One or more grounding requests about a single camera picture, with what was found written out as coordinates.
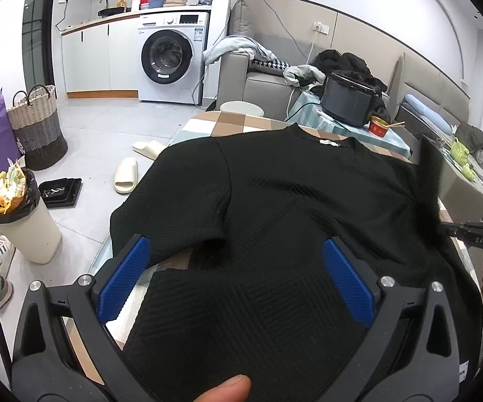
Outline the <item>person's left hand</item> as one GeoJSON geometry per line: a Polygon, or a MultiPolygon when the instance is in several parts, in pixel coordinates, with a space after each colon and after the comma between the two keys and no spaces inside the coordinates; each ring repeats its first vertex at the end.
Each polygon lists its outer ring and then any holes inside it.
{"type": "Polygon", "coordinates": [[[195,402],[244,402],[251,389],[250,378],[236,375],[195,399],[195,402]]]}

